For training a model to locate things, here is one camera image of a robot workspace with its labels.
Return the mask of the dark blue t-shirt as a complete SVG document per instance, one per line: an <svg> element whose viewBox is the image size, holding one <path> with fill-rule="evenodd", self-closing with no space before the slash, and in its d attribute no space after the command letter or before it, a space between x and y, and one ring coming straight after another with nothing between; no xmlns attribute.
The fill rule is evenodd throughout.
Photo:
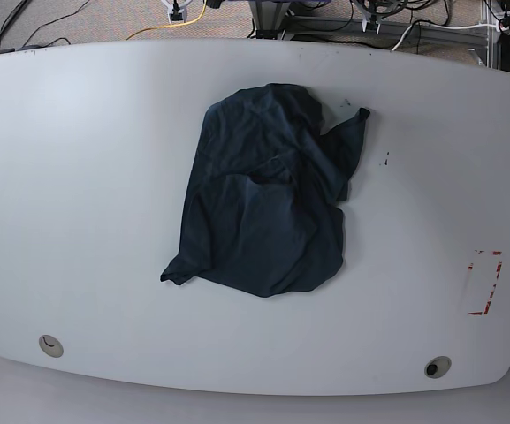
<svg viewBox="0 0 510 424"><path fill-rule="evenodd" d="M305 88L241 89L202 122L179 250L161 274L199 277L260 298L310 292L344 262L344 215L369 111L324 130Z"/></svg>

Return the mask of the red tape rectangle marking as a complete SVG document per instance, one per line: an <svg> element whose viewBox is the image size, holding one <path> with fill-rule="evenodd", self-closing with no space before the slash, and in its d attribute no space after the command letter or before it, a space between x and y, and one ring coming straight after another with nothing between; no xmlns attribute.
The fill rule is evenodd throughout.
<svg viewBox="0 0 510 424"><path fill-rule="evenodd" d="M475 250L468 266L468 277L462 307L468 316L485 316L489 313L496 291L503 252Z"/></svg>

